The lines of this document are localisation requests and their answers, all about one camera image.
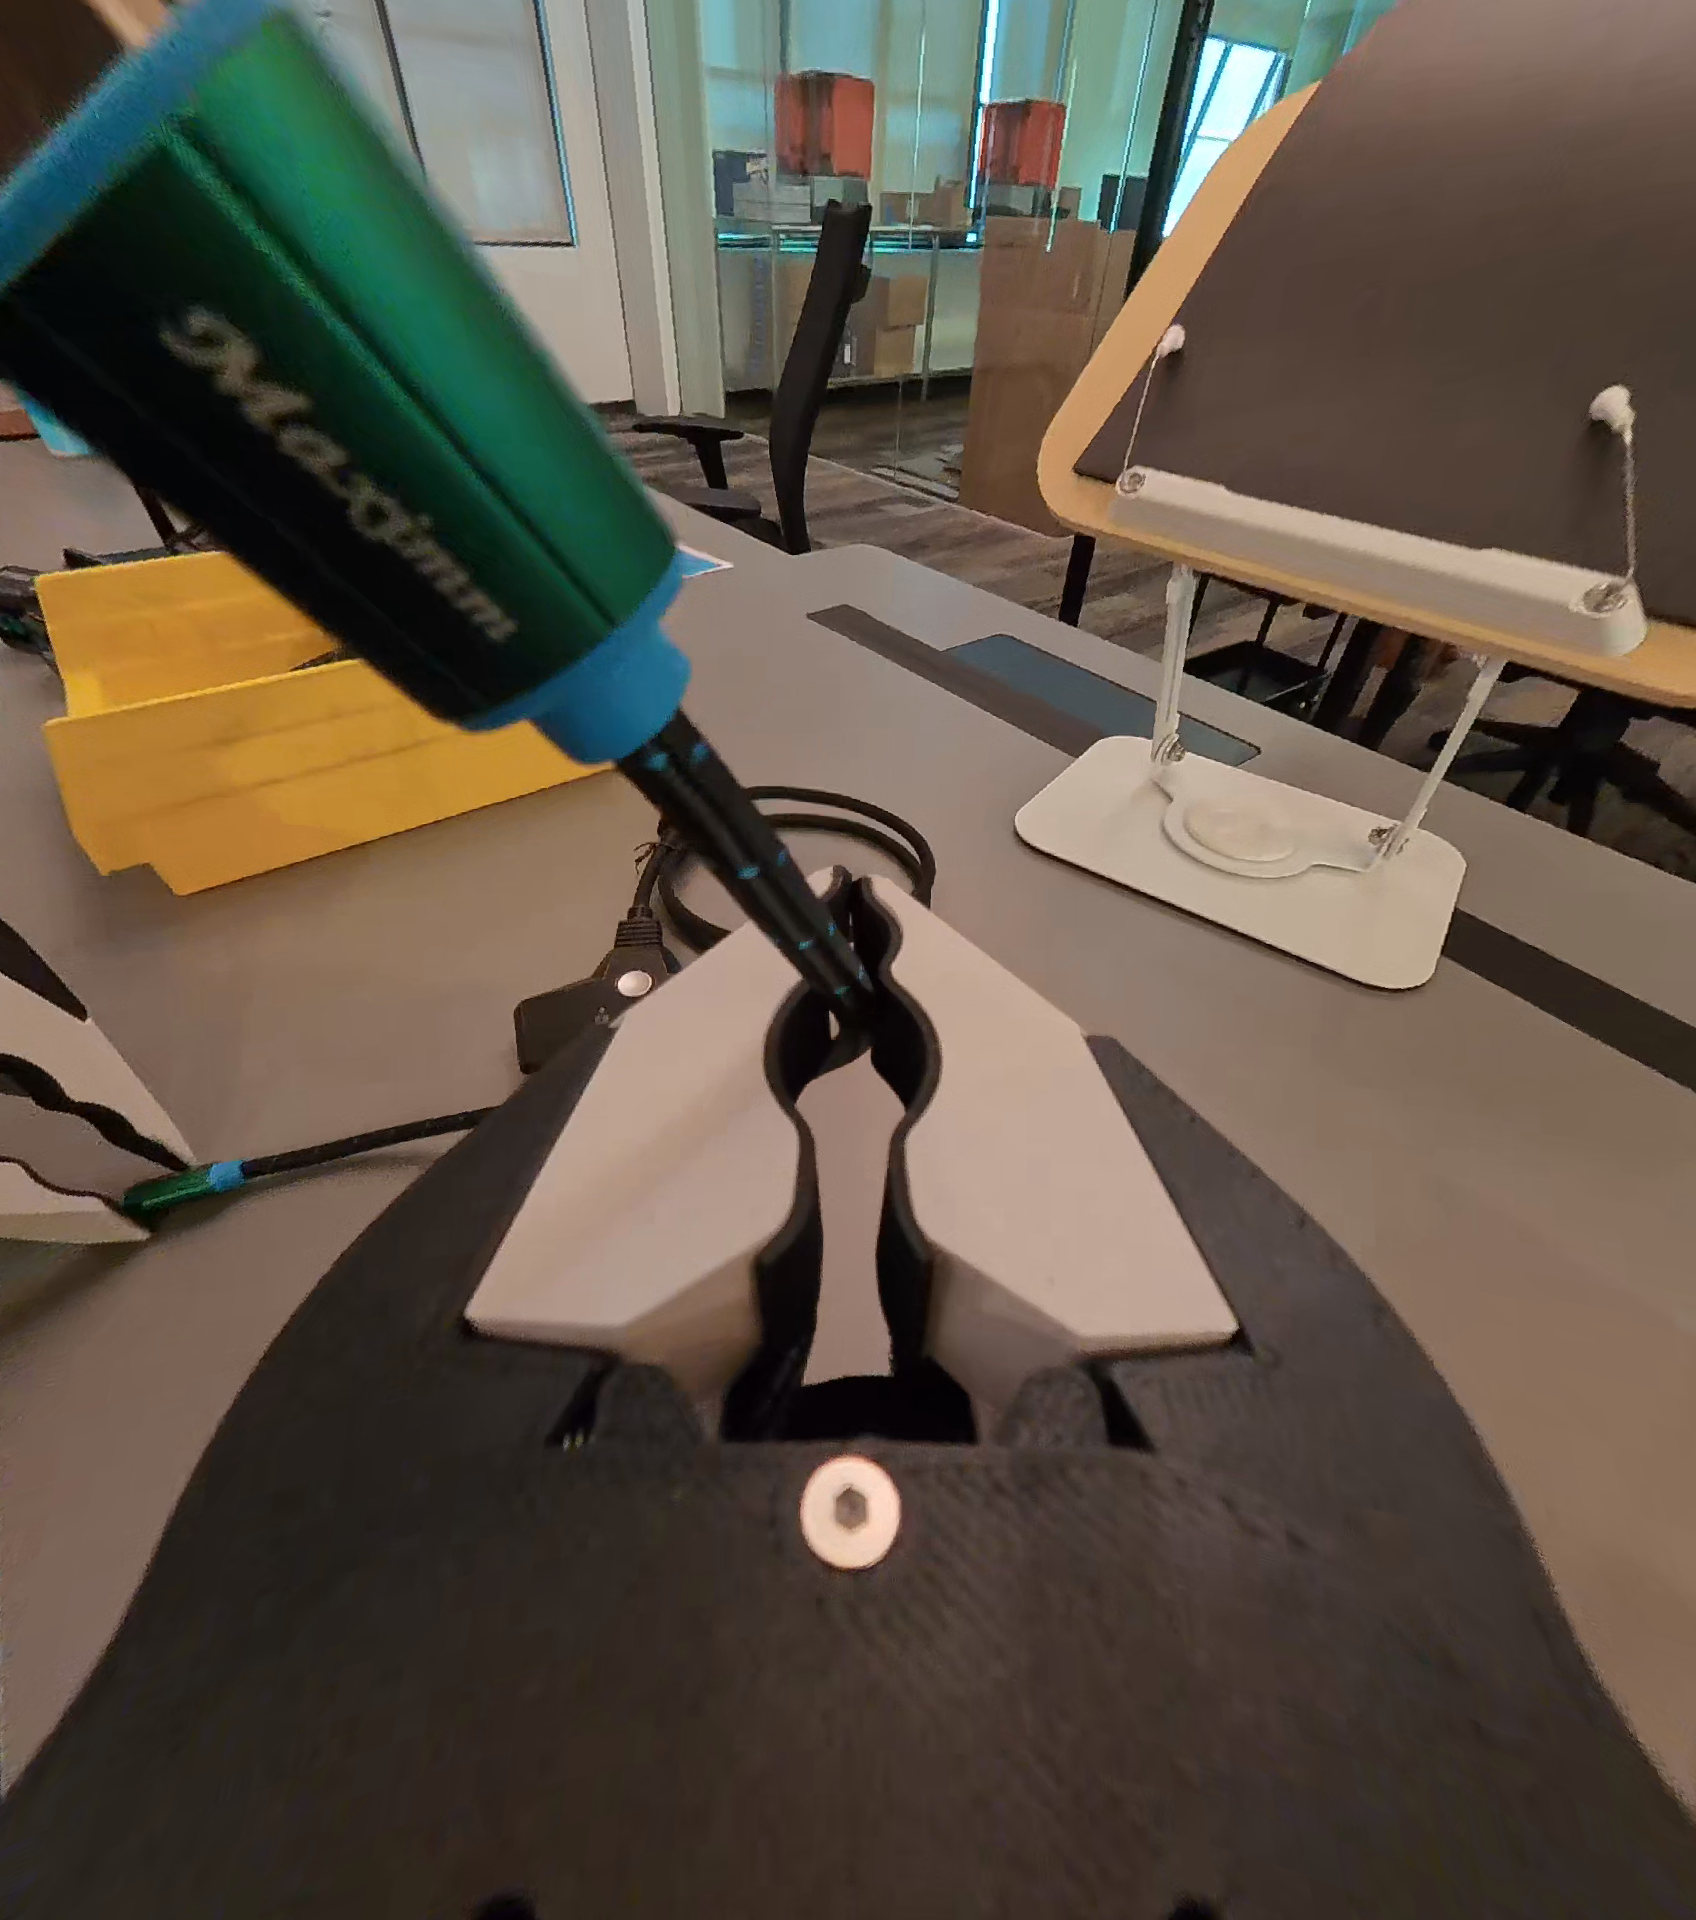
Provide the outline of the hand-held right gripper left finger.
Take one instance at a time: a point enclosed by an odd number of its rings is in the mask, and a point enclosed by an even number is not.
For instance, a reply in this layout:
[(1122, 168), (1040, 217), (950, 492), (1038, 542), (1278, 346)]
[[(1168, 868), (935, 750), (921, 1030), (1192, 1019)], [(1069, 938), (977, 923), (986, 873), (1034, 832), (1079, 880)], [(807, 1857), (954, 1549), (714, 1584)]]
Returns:
[(662, 1370), (716, 1428), (819, 1428), (872, 1369), (872, 1074), (740, 927), (619, 1019), (463, 1308)]

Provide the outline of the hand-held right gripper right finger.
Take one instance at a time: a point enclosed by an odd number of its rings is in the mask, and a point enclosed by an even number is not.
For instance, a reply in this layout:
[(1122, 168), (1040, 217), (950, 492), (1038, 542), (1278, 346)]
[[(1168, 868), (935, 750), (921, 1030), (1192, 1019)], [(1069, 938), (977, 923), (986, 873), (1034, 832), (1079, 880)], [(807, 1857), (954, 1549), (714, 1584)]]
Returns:
[(1240, 1332), (1088, 1032), (886, 879), (854, 885), (868, 1057), (901, 1114), (875, 1297), (896, 1378), (1004, 1412), (1036, 1375)]

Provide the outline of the black adapter cable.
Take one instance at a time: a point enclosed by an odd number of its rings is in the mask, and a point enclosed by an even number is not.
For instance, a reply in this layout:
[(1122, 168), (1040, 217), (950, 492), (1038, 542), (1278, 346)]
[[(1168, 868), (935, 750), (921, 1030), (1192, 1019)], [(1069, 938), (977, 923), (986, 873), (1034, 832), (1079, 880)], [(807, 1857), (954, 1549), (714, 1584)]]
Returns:
[[(855, 842), (886, 859), (919, 905), (931, 905), (937, 863), (928, 836), (881, 805), (834, 789), (756, 785), (748, 796), (783, 839)], [(728, 927), (684, 901), (701, 859), (666, 823), (635, 857), (633, 890), (605, 958), (588, 976), (523, 999), (514, 1011), (517, 1069), (531, 1076), (573, 1040), (605, 1030), (653, 996), (691, 958), (716, 949)]]

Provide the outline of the braided HDMI cable green plugs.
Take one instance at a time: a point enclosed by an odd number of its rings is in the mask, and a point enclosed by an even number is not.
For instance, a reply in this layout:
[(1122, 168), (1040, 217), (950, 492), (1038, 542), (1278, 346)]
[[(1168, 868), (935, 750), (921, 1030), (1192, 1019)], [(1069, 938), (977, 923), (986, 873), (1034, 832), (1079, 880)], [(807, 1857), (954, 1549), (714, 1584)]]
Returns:
[(184, 5), (0, 181), (0, 377), (434, 720), (614, 766), (804, 985), (875, 985), (685, 714), (670, 526), (290, 5)]

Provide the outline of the yellow plastic bin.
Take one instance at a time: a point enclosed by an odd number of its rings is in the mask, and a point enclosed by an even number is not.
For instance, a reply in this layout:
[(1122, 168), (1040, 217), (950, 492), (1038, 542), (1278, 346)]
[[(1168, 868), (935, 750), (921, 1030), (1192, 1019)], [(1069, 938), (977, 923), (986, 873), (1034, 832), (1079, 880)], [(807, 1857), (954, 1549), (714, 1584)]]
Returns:
[(181, 899), (595, 774), (538, 730), (424, 713), (227, 554), (45, 573), (43, 749), (99, 874)]

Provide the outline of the black chair base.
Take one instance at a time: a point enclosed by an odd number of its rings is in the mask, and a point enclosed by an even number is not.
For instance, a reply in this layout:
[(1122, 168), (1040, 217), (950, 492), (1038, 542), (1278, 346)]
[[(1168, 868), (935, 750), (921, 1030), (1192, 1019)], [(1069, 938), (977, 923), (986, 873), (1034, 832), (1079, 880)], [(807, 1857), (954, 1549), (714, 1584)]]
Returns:
[(1696, 732), (1696, 708), (1676, 708), (1627, 699), (1614, 690), (1576, 690), (1563, 719), (1551, 727), (1511, 724), (1481, 719), (1474, 732), (1490, 746), (1463, 752), (1460, 777), (1513, 774), (1504, 805), (1527, 813), (1550, 799), (1563, 811), (1565, 826), (1590, 839), (1602, 792), (1611, 790), (1664, 824), (1696, 841), (1696, 805), (1676, 790), (1651, 757), (1627, 744), (1636, 724), (1667, 723)]

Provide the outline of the large cardboard box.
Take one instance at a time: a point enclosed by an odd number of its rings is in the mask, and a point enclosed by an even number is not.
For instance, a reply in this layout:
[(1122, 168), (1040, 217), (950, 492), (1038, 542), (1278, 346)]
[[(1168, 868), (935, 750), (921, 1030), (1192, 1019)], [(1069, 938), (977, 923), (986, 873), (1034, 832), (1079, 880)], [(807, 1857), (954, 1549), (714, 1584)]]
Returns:
[(1036, 475), (1048, 427), (1122, 308), (1133, 233), (1079, 219), (991, 215), (958, 501), (1042, 537), (1064, 535)]

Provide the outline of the black office chair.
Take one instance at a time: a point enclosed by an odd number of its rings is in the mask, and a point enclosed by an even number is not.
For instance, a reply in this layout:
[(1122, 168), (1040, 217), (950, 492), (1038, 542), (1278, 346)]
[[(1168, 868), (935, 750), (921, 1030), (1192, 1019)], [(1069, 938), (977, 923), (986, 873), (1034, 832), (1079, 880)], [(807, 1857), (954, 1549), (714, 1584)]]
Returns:
[(807, 288), (766, 419), (771, 512), (730, 483), (723, 450), (742, 440), (740, 428), (685, 414), (635, 416), (627, 422), (635, 437), (666, 439), (691, 450), (701, 485), (675, 492), (679, 505), (748, 533), (790, 559), (811, 552), (805, 506), (809, 453), (852, 308), (870, 288), (866, 252), (872, 223), (868, 204), (830, 201), (821, 211)]

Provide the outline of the black board with wooden rim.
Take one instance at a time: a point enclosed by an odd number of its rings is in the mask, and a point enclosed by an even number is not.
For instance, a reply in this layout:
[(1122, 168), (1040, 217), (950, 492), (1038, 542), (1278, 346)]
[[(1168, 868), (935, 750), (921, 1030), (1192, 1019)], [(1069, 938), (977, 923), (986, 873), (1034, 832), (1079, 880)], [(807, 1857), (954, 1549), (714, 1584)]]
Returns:
[[(1632, 409), (1636, 564), (1621, 450)], [(1310, 551), (1138, 522), (1128, 459), (1306, 515), (1627, 573), (1620, 654)], [(1213, 163), (1038, 453), (1069, 531), (1696, 711), (1696, 5), (1394, 5)]]

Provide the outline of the orange 3D printer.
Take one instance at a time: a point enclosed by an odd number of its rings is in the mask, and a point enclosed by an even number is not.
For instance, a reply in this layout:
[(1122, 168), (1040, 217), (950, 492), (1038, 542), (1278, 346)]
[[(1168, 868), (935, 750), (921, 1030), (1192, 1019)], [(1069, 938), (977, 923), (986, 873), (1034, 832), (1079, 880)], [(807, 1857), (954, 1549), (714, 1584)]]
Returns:
[(771, 84), (775, 170), (798, 181), (868, 181), (878, 89), (859, 75), (785, 71)]
[(987, 102), (979, 109), (975, 181), (1052, 193), (1059, 181), (1067, 106), (1054, 99)]

